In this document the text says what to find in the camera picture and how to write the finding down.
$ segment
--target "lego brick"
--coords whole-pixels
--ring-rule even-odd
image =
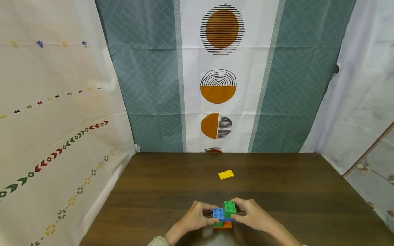
[[[215,227],[214,229],[231,229],[232,228],[232,223],[229,221],[223,222],[223,226]]]
[[[230,218],[231,215],[235,214],[236,208],[235,208],[235,203],[231,201],[225,201],[223,204],[223,215],[224,218]]]
[[[234,177],[234,173],[232,173],[231,170],[220,172],[220,173],[218,173],[218,175],[219,175],[220,180]]]
[[[214,228],[221,228],[221,227],[223,227],[223,221],[214,224],[213,227],[214,227]]]
[[[223,209],[214,209],[213,210],[213,216],[214,216],[214,218],[218,219],[221,222],[223,222],[223,221],[234,221],[232,218],[224,216]]]

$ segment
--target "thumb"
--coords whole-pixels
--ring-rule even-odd
[[[234,214],[234,215],[231,215],[231,218],[233,220],[235,220],[236,222],[239,222],[239,223],[242,223],[242,224],[245,224],[245,222],[246,222],[245,221],[246,220],[245,216]]]
[[[219,223],[220,221],[215,218],[206,218],[206,225],[211,226],[213,224]]]

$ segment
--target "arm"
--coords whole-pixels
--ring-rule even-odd
[[[203,215],[203,210],[212,211],[215,208],[218,207],[208,203],[194,201],[182,219],[175,223],[164,237],[154,238],[149,246],[174,246],[189,231],[195,231],[204,226],[219,223],[218,219],[206,218]]]
[[[258,231],[270,234],[281,246],[302,246],[302,244],[278,221],[262,209],[254,199],[231,199],[245,216],[231,215],[236,222],[243,223]]]

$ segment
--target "person's right hand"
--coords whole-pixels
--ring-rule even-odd
[[[233,201],[238,205],[241,211],[246,211],[245,216],[231,215],[231,218],[236,222],[243,223],[258,231],[271,232],[278,225],[280,225],[274,218],[272,218],[264,209],[262,209],[254,199],[233,198]]]

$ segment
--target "green lego brick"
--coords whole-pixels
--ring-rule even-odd
[[[223,221],[214,224],[213,227],[223,227]]]
[[[231,215],[235,214],[237,211],[235,209],[235,203],[225,201],[223,204],[223,212],[225,218],[230,218]]]

